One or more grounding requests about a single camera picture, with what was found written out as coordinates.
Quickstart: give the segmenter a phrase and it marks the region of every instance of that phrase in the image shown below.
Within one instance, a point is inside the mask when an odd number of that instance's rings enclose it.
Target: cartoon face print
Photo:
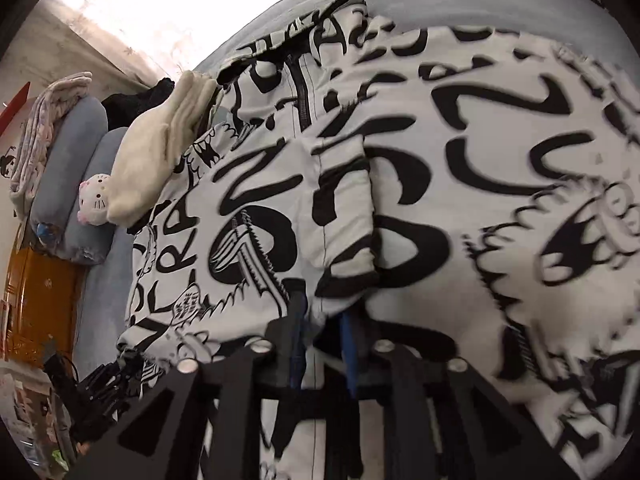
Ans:
[[[9,146],[6,153],[0,156],[0,174],[5,178],[11,178],[14,172],[15,155],[12,155],[12,152],[15,152],[15,146]]]
[[[640,250],[640,206],[624,182],[587,200],[558,228],[538,255],[548,286],[584,275],[594,265],[620,269]]]
[[[539,322],[552,351],[571,341],[587,355],[587,334],[608,337],[636,307],[639,222],[626,183],[567,179],[483,229],[477,244],[469,238],[467,249],[508,319]]]
[[[189,170],[199,181],[220,160],[220,155],[213,148],[216,139],[216,130],[208,130],[199,137],[184,153]]]

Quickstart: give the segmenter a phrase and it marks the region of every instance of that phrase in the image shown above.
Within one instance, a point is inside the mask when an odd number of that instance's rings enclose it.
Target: graffiti print shirt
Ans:
[[[582,478],[618,456],[640,383],[624,73],[525,32],[401,32],[335,0],[218,82],[218,120],[136,237],[121,346],[210,362],[285,316],[294,288],[316,326],[366,294],[372,317],[455,339]]]

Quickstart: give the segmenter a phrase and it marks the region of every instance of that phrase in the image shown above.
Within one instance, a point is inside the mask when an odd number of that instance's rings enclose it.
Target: orange wooden furniture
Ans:
[[[54,339],[57,350],[71,359],[83,278],[81,266],[14,246],[3,297],[9,310],[7,358],[42,368],[44,345]]]

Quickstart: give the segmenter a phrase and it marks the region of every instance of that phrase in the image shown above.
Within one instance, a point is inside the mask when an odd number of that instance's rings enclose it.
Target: bed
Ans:
[[[223,60],[237,48],[282,28],[295,16],[310,12],[325,1],[283,0],[277,3],[210,54],[196,70],[217,75]],[[632,43],[610,14],[588,0],[366,1],[373,14],[393,16],[401,30],[438,25],[489,24],[571,43],[579,50],[616,63],[640,86],[640,59]],[[89,164],[74,180],[91,174]],[[67,210],[73,211],[74,207],[68,206]],[[36,230],[40,223],[47,223],[43,219],[36,220],[32,224]],[[81,376],[115,357],[115,343],[125,327],[127,295],[133,278],[132,237],[124,230],[117,229],[111,234],[110,240],[108,250],[101,253],[101,258],[92,261],[79,303],[74,360]],[[68,248],[61,249],[58,255],[72,260],[75,258],[79,264],[87,264],[86,261],[78,261],[78,253]]]

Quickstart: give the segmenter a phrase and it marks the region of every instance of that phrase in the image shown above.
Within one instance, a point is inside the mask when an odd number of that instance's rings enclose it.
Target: hello kitty toy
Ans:
[[[105,186],[109,177],[105,173],[98,173],[80,184],[78,221],[81,224],[102,225],[107,221]]]

